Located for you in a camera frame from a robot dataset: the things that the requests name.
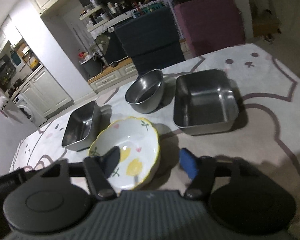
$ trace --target floor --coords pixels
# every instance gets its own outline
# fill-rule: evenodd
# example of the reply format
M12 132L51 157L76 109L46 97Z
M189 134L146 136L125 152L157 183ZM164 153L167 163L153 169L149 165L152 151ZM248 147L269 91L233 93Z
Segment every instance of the floor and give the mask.
M284 34L276 34L271 45L261 38L252 42L276 57L300 78L300 45L295 41Z
M296 44L293 40L287 38L284 34L277 34L275 36L274 42L272 44L269 44L267 41L264 41L262 38L254 38L249 43L254 43L270 53L271 55L275 56L278 60L280 60L282 63L284 63L293 73L295 73L300 78L300 46ZM98 95L94 96L93 98L87 99L86 101L81 102L77 105L72 105L69 108L65 109L64 111L60 112L59 114L55 115L54 117L48 119L46 123L44 123L42 126L52 122L53 120L57 119L58 117L64 115L65 113L68 113L69 111L79 107L83 106L86 103L95 100L100 95L103 95L111 90L116 89L117 87L120 87L122 85L125 85L137 78L137 75L130 77L122 82L119 82L115 84L114 86L102 91Z

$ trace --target gray ribbed surface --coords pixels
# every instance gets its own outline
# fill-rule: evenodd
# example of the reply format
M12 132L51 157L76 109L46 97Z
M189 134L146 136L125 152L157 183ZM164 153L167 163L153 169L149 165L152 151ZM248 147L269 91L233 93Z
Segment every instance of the gray ribbed surface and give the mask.
M13 232L6 239L62 240L292 240L287 232L246 236L222 227L198 201L187 201L179 192L123 192L118 199L101 202L80 225L56 235L28 236Z

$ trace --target purple ottoman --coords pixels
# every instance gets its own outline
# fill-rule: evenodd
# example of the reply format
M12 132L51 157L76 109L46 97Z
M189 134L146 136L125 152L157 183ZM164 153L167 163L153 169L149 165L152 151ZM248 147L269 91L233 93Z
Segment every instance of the purple ottoman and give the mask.
M233 0L193 0L174 10L194 57L245 43L242 18Z

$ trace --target floral ceramic bowl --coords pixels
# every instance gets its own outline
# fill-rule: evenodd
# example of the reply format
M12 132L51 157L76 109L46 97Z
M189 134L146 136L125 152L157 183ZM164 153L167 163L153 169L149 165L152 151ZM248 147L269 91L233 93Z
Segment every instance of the floral ceramic bowl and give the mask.
M102 156L120 148L120 162L108 181L114 190L130 190L151 181L160 162L159 135L151 122L128 117L103 130L91 145L89 156Z

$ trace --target white drawer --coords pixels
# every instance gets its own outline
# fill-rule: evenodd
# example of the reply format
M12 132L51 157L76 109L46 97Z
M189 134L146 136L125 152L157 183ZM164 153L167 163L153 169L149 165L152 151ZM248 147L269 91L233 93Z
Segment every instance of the white drawer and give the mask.
M130 63L122 68L119 68L119 72L122 76L127 76L131 74L137 74L137 69L133 63Z
M109 85L110 83L115 82L121 78L121 75L118 70L113 71L109 73L108 75L96 80L95 82L91 83L90 86L92 87L93 90L99 90L102 87L105 87Z

